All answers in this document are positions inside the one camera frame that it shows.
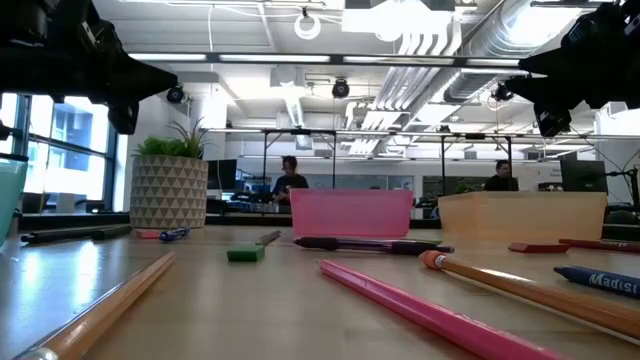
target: geometric patterned pot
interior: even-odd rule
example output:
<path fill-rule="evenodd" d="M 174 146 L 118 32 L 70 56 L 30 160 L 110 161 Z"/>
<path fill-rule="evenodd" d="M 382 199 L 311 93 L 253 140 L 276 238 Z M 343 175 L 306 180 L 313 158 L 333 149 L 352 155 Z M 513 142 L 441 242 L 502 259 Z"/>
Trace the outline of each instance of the geometric patterned pot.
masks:
<path fill-rule="evenodd" d="M 165 155 L 133 160 L 129 217 L 135 228 L 204 226 L 207 209 L 206 161 Z"/>

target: ceiling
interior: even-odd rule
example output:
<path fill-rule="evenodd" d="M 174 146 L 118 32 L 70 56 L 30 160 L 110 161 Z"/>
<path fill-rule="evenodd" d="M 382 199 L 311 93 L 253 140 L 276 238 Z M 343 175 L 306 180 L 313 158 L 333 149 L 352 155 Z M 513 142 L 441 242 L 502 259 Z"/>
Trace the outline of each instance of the ceiling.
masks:
<path fill-rule="evenodd" d="M 470 31 L 498 0 L 477 0 L 477 10 L 465 12 L 461 18 L 462 36 Z M 265 22 L 257 7 L 226 9 L 209 6 L 169 6 L 165 3 L 135 3 L 118 0 L 94 0 L 100 16 L 111 21 L 129 53 L 133 52 L 280 52 L 280 53 L 341 53 L 341 54 L 396 54 L 400 40 L 384 42 L 374 34 L 347 33 L 341 25 L 321 21 L 320 34 L 313 40 L 304 40 L 294 31 L 299 9 L 264 8 Z M 333 16 L 339 20 L 344 1 L 327 2 L 329 10 L 313 10 L 313 14 Z M 558 38 L 544 48 L 557 46 Z M 252 119 L 273 119 L 286 112 L 282 98 L 274 97 L 270 88 L 272 65 L 179 64 L 163 65 L 182 74 L 215 72 L 235 99 L 229 105 L 228 118 L 232 124 L 247 124 Z M 387 67 L 365 66 L 302 66 L 305 73 L 305 96 L 300 99 L 305 112 L 333 113 L 344 116 L 351 100 L 374 98 L 389 71 Z M 350 98 L 334 100 L 331 89 L 336 78 L 346 78 Z M 207 93 L 210 84 L 185 84 L 185 90 L 194 94 Z M 532 105 L 516 97 L 495 110 L 488 100 L 490 90 L 472 99 L 471 105 L 462 106 L 455 115 L 457 121 L 449 123 L 452 131 L 514 132 L 531 129 L 535 122 Z M 578 111 L 572 125 L 578 131 L 593 128 L 593 113 Z"/>

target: wooden table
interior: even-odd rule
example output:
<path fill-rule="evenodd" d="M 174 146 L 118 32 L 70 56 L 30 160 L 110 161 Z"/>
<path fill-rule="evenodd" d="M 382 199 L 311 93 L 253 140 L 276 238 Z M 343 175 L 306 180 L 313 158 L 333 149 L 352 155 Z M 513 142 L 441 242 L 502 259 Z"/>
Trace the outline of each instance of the wooden table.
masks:
<path fill-rule="evenodd" d="M 24 247 L 0 253 L 0 359 L 16 355 L 168 250 L 177 258 L 87 355 L 88 359 L 474 359 L 438 335 L 319 273 L 334 259 L 382 281 L 575 359 L 640 358 L 640 348 L 488 291 L 412 257 L 296 248 L 291 229 L 264 260 L 229 264 L 225 250 L 275 228 L 218 226 L 173 244 L 133 237 Z M 434 238 L 437 230 L 412 231 Z M 636 300 L 568 283 L 557 264 L 640 276 L 637 255 L 575 249 L 566 255 L 509 252 L 504 243 L 446 242 L 458 258 L 548 285 L 635 307 Z"/>

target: orange pencil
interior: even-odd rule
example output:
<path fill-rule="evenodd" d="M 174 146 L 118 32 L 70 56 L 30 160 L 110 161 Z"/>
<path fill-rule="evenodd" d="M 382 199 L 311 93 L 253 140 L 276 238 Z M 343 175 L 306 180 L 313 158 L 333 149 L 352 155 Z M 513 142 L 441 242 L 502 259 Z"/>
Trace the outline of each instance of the orange pencil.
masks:
<path fill-rule="evenodd" d="M 616 303 L 540 285 L 511 274 L 475 267 L 437 251 L 422 253 L 420 261 L 431 269 L 447 270 L 462 275 L 626 337 L 640 340 L 640 312 Z"/>

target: man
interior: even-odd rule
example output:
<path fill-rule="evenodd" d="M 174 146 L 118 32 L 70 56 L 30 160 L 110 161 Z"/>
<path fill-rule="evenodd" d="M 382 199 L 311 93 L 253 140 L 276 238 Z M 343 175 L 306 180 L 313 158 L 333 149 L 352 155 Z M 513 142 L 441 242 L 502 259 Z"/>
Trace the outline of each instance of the man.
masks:
<path fill-rule="evenodd" d="M 511 169 L 507 160 L 498 160 L 496 174 L 485 181 L 482 187 L 484 191 L 518 191 L 518 181 L 509 178 Z"/>
<path fill-rule="evenodd" d="M 307 189 L 307 179 L 296 173 L 298 159 L 295 156 L 285 156 L 282 158 L 282 170 L 285 175 L 278 178 L 276 186 L 273 187 L 273 198 L 280 205 L 291 205 L 289 202 L 290 189 Z"/>

